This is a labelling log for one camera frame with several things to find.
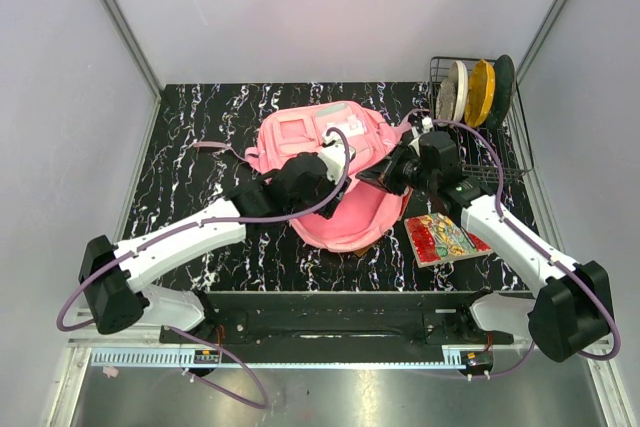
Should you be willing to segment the pink student backpack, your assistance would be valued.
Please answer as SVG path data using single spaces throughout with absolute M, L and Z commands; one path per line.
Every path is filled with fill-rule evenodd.
M 257 177 L 215 201 L 200 223 L 286 222 L 311 246 L 359 250 L 393 226 L 411 192 L 406 182 L 384 188 L 366 174 L 408 146 L 410 133 L 432 126 L 409 117 L 393 126 L 353 101 L 275 112 L 240 157 Z

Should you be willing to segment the colourful treehouse paperback book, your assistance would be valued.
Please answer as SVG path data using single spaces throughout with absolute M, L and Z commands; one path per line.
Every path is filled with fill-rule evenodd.
M 419 268 L 473 259 L 493 252 L 479 237 L 461 229 L 440 213 L 405 219 L 404 226 Z

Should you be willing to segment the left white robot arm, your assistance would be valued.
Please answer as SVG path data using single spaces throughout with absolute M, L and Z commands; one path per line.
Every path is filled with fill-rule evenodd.
M 78 276 L 79 294 L 101 335 L 138 322 L 174 325 L 196 343 L 215 333 L 216 319 L 192 292 L 161 288 L 156 280 L 210 251 L 242 242 L 258 227 L 308 214 L 331 217 L 349 186 L 351 150 L 303 152 L 282 168 L 239 185 L 210 206 L 121 246 L 91 239 Z

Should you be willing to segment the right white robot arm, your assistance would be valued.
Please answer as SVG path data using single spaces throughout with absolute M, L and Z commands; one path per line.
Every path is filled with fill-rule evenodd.
M 441 131 L 398 144 L 357 178 L 389 194 L 409 189 L 429 195 L 456 225 L 484 241 L 524 281 L 530 298 L 498 293 L 478 295 L 454 318 L 466 343 L 500 331 L 530 339 L 555 362 L 585 355 L 607 335 L 621 347 L 613 313 L 609 276 L 597 262 L 585 264 L 552 247 L 513 216 L 499 194 L 463 172 L 456 145 Z

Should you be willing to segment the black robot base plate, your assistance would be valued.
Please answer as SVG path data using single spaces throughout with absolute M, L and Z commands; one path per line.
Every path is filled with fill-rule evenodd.
M 506 346 L 463 311 L 469 292 L 198 292 L 204 320 L 186 332 L 225 346 L 271 339 L 394 339 Z

